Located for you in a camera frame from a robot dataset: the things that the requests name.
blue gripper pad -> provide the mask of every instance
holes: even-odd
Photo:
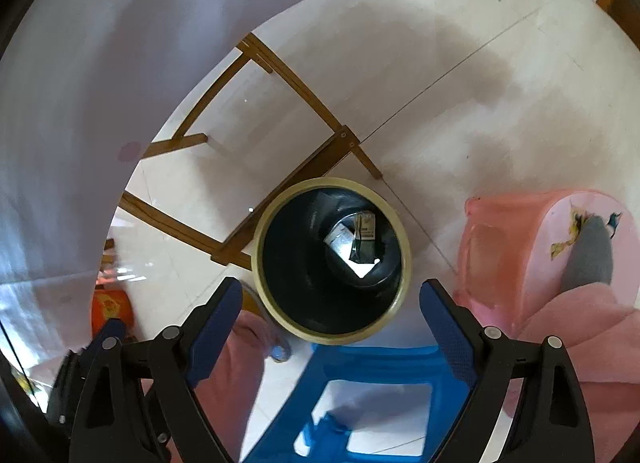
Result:
[[[446,298],[450,301],[449,306],[456,306],[448,294],[446,297],[440,296],[430,281],[426,281],[420,288],[420,310],[451,367],[453,376],[465,382],[469,389],[473,389],[478,380],[474,366],[474,350],[443,302]]]
[[[186,380],[192,389],[200,380],[208,378],[211,374],[242,309],[242,285],[236,279],[231,280],[229,284],[227,283],[228,279],[232,278],[225,278],[216,290],[223,290],[222,286],[228,284],[220,302],[213,309],[200,333],[191,344]]]

floor tile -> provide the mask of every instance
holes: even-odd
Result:
[[[520,16],[499,0],[305,0],[256,34],[365,138]]]
[[[511,422],[512,418],[504,411],[500,411],[498,420],[495,423],[494,432],[489,439],[489,443],[479,463],[493,463],[498,460],[500,452],[502,452],[502,447],[504,447],[504,443],[507,441]]]
[[[129,183],[127,183],[127,191],[138,196],[138,198],[142,199],[145,203],[151,203],[151,196],[149,195],[149,188],[146,184],[146,176],[142,162],[138,163],[133,170],[133,174],[131,178],[129,178]]]
[[[218,289],[220,283],[222,283],[225,277],[234,277],[241,283],[246,284],[247,286],[254,287],[254,277],[250,270],[241,268],[236,265],[228,265],[224,267],[225,269],[220,273],[220,275],[213,280],[204,291],[199,294],[192,302],[190,307],[200,306],[207,302],[213,293]]]
[[[249,416],[249,422],[246,426],[246,434],[242,440],[242,448],[240,451],[240,461],[242,461],[249,451],[254,447],[256,442],[264,434],[264,431],[271,424],[271,419],[266,416],[258,407],[254,407]]]
[[[594,84],[601,83],[598,95],[620,90],[629,75],[637,81],[638,49],[593,0],[555,0],[529,19],[593,76]]]
[[[162,244],[178,276],[178,284],[190,302],[196,300],[226,269],[226,266],[211,261],[208,253],[167,234],[162,235]]]
[[[189,114],[193,106],[196,104],[198,100],[204,95],[205,91],[213,84],[215,79],[217,79],[223,71],[225,71],[228,66],[238,57],[239,52],[236,49],[230,50],[229,53],[223,58],[219,64],[215,65],[211,71],[205,75],[205,77],[198,82],[196,86],[187,94],[185,93],[185,97],[178,104],[178,107],[175,108],[174,112],[169,116],[167,121],[164,123],[164,126],[160,129],[156,138],[154,140],[166,140],[172,137],[174,132],[177,130],[178,126],[182,123],[184,118]],[[242,75],[251,75],[255,74],[256,66],[253,63],[249,62],[244,69],[242,69]]]
[[[376,454],[393,455],[393,456],[421,456],[424,449],[424,438],[414,439],[409,443],[403,443],[402,445],[388,448],[386,450],[380,450]]]
[[[470,196],[598,188],[639,215],[638,50],[596,74],[535,21],[472,55],[363,144],[454,266]],[[619,44],[597,40],[593,53]],[[617,68],[629,89],[606,80]]]
[[[347,449],[372,454],[424,436],[429,417],[429,385],[388,385],[333,380],[312,416],[331,412],[353,430]]]
[[[110,236],[116,245],[116,260],[136,317],[136,335],[155,337],[165,326],[176,323],[190,298],[167,250],[162,232],[117,209],[118,226]]]
[[[269,419],[275,417],[289,398],[311,357],[308,342],[295,342],[292,348],[292,356],[287,362],[278,364],[267,359],[264,364],[264,376],[255,403]]]

grout line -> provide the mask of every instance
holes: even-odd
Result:
[[[180,279],[180,274],[176,271],[176,274],[178,275],[178,279]],[[187,296],[187,301],[189,301],[189,303],[187,304],[187,306],[184,307],[184,309],[180,312],[180,314],[178,315],[178,318],[182,317],[182,315],[185,315],[189,312],[191,313],[193,311],[194,305],[193,303],[196,302],[200,297],[202,297],[202,295],[209,289],[209,287],[215,283],[217,280],[219,279],[219,277],[214,277],[213,280],[207,284],[207,286],[204,287],[204,289],[197,295],[197,297],[194,297],[193,299],[191,299],[191,297],[189,296],[189,294],[185,291],[185,295]]]
[[[217,283],[218,281],[222,281],[222,279],[225,278],[225,274],[226,272],[229,270],[229,268],[231,267],[231,263],[229,263],[228,265],[226,265],[222,271],[216,275],[211,281],[209,281],[209,284],[207,284],[204,289],[196,296],[194,297],[193,300],[191,300],[191,302],[189,303],[188,307],[193,306],[193,303],[196,302],[200,297],[202,297],[204,295],[204,293],[211,287],[213,286],[215,283]]]
[[[405,445],[409,445],[409,443],[414,443],[414,442],[416,442],[418,440],[421,440],[421,439],[425,439],[425,436],[420,436],[420,438],[412,439],[411,441],[407,441],[405,443],[401,443],[400,445],[394,445],[393,447],[383,448],[383,449],[377,450],[375,452],[372,452],[372,454],[379,454],[380,452],[384,452],[385,450],[392,450],[392,449],[395,449],[395,448],[403,447]]]
[[[401,205],[404,207],[404,209],[407,211],[407,213],[414,219],[414,221],[418,224],[418,227],[420,227],[420,230],[422,230],[422,232],[424,232],[424,234],[427,236],[427,239],[429,240],[429,242],[433,245],[433,247],[438,251],[438,253],[442,256],[442,258],[444,259],[444,262],[447,263],[447,266],[449,266],[449,268],[451,269],[451,271],[454,274],[458,274],[458,270],[456,269],[455,266],[453,266],[449,260],[447,259],[447,256],[442,253],[442,250],[440,250],[440,247],[437,246],[437,244],[435,243],[435,241],[433,240],[433,238],[431,237],[431,234],[427,232],[427,230],[425,230],[425,228],[422,226],[422,223],[420,223],[420,221],[414,216],[414,213],[411,212],[411,210],[409,210],[409,207],[407,207],[407,205],[404,204],[404,201],[402,201],[400,199],[400,197],[398,196],[398,194],[396,194],[396,192],[391,188],[391,186],[386,182],[386,180],[383,178],[382,182],[386,185],[386,188],[388,188],[391,193],[396,196],[396,198],[398,198],[398,201],[401,203]]]
[[[431,86],[433,86],[434,84],[436,84],[437,82],[441,81],[444,77],[446,77],[449,73],[451,73],[454,69],[456,69],[458,66],[460,66],[460,64],[462,64],[465,60],[467,60],[468,58],[474,56],[476,53],[478,53],[480,50],[482,50],[483,48],[485,48],[486,46],[488,46],[489,44],[491,44],[492,42],[494,42],[494,40],[496,40],[498,37],[502,36],[503,34],[507,33],[509,30],[511,30],[514,26],[520,24],[522,21],[524,21],[525,19],[527,19],[529,16],[533,15],[535,12],[539,11],[539,8],[535,8],[534,10],[532,10],[529,14],[527,14],[526,16],[521,17],[519,20],[515,21],[513,24],[511,24],[510,26],[508,26],[507,28],[505,28],[503,31],[501,31],[498,35],[496,35],[495,37],[492,37],[490,40],[488,40],[486,43],[484,43],[482,46],[480,46],[480,48],[478,48],[477,50],[475,50],[474,52],[471,52],[469,55],[467,55],[465,58],[463,58],[459,63],[457,63],[455,66],[453,66],[451,69],[449,69],[449,71],[443,73],[441,76],[439,76],[436,80],[434,80],[431,84],[429,84],[425,89],[423,89],[422,91],[420,91],[415,97],[413,97],[411,100],[409,100],[406,104],[404,104],[400,109],[398,109],[398,111],[396,111],[395,113],[393,113],[390,117],[388,117],[388,119],[386,119],[384,122],[382,122],[378,127],[376,127],[372,132],[369,133],[369,135],[367,135],[366,138],[364,138],[364,140],[360,141],[360,144],[362,145],[366,140],[368,140],[377,130],[379,130],[382,126],[384,126],[389,120],[391,120],[393,117],[395,117],[400,111],[402,111],[405,107],[407,107],[411,102],[413,102],[414,100],[416,100],[420,95],[422,95],[425,91],[427,91]]]
[[[264,410],[262,409],[262,407],[260,407],[260,405],[258,405],[258,395],[255,396],[254,407],[253,407],[252,413],[253,413],[254,410],[256,410],[259,414],[261,414],[262,417],[267,421],[267,423],[268,423],[267,429],[268,429],[269,426],[271,425],[271,423],[273,422],[273,420],[275,419],[275,416],[274,417],[270,417],[270,415],[265,413]]]

wooden frame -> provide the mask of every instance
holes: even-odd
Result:
[[[596,4],[609,14],[640,48],[640,9],[636,3],[633,0],[596,0]]]
[[[347,127],[338,122],[338,119],[322,104],[320,99],[291,71],[281,59],[273,53],[254,34],[248,34],[237,46],[241,55],[220,74],[220,76],[207,89],[204,95],[196,102],[191,111],[182,121],[176,132],[168,140],[153,142],[143,154],[142,158],[150,158],[158,154],[170,153],[184,148],[190,148],[207,141],[207,135],[196,133],[187,135],[187,132],[209,105],[210,101],[222,90],[223,87],[238,73],[250,60],[267,73],[276,72],[291,88],[300,95],[316,114],[326,123],[334,134],[317,148],[302,164],[291,172],[268,196],[260,202],[224,242],[216,241],[196,229],[193,229],[171,216],[159,211],[129,192],[125,192],[118,206],[126,212],[134,215],[148,225],[169,234],[188,245],[207,252],[211,260],[221,265],[229,263],[251,269],[251,257],[242,249],[247,246],[254,237],[255,228],[260,216],[268,205],[285,189],[298,182],[324,176],[347,154],[354,156],[371,173],[373,178],[382,178],[382,173],[373,164],[369,156],[360,147],[358,137]]]

trash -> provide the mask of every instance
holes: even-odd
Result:
[[[376,261],[376,215],[370,211],[358,212],[349,260],[359,265]]]
[[[355,221],[356,216],[352,215],[343,220],[343,222],[339,222],[327,234],[324,242],[362,279],[380,262],[380,259],[374,259],[371,263],[355,263],[349,259],[354,243],[354,233],[344,223],[353,225]]]

